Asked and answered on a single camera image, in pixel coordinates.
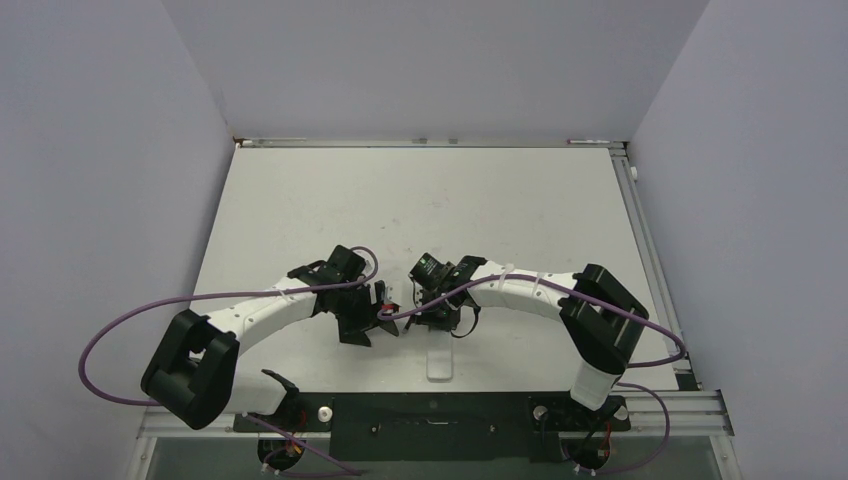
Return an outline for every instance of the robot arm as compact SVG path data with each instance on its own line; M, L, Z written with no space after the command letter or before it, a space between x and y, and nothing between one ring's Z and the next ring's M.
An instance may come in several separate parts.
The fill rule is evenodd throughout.
M270 371L236 375L238 357L272 333L329 312L336 316L343 343L370 346L365 332L374 327L398 335L393 322L377 320L381 309L397 309L382 302L385 284L355 283L365 264L337 246L329 260L289 272L271 289L279 294L203 316L180 312L142 377L142 390L194 429L224 412L274 413L293 385ZM350 282L351 287L340 287Z
M410 277L422 286L425 299L436 299L462 285L472 285L424 314L430 319L446 319L449 328L455 327L449 319L458 319L462 306L502 307L562 322L583 360L570 391L571 397L591 410L603 405L624 373L643 327L614 312L593 307L559 287L648 318L645 307L598 265L589 264L581 273L557 274L518 270L473 256L463 257L456 266L443 265L425 253Z

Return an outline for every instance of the white tabletop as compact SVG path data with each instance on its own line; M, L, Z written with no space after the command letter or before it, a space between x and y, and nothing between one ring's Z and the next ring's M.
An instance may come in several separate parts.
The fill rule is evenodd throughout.
M372 248L378 277L407 292L407 273L424 252L545 272L597 263L656 317L605 149L236 150L196 292L264 289L337 244ZM426 378L425 327L368 336L372 348L340 344L335 319L322 314L270 336L238 368L271 368L313 392L532 391L569 389L580 359L562 323L494 308L454 341L448 383ZM645 331L632 360L667 355L662 338ZM670 365L628 370L624 381L677 390Z

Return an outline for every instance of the red wire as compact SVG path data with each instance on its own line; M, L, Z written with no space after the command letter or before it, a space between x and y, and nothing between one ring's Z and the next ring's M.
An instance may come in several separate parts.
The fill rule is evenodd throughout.
M602 449L602 448L604 448L604 445L605 445L607 442L609 442L610 435L612 435L612 423L607 422L607 436L606 436L606 437L604 437L604 441L603 441L603 442L601 442L601 445L598 447L598 449Z
M306 425L306 410L301 410L300 411L300 423L297 424L297 426L292 429L291 434L294 435L295 433L297 433L298 428L303 427L305 425ZM287 449L289 447L291 447L292 445L293 444L292 444L291 440L286 440L286 448Z

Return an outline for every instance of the white wall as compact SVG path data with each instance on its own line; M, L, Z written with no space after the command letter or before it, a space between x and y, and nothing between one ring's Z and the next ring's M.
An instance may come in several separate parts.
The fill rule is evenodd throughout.
M142 411L76 361L191 290L232 142L156 0L4 2L0 65L0 478L120 478ZM140 398L170 314L107 337L96 383Z
M707 0L163 0L246 137L630 139Z
M631 145L746 478L845 478L848 4L712 0Z

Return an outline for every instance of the round knob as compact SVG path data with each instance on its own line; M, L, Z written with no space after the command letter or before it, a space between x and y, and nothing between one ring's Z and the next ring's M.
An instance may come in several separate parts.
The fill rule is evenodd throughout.
M544 405L539 405L538 407L533 409L533 418L536 420L541 420L544 414L548 413L548 408Z
M327 423L333 418L333 409L330 407L321 407L318 409L318 420Z

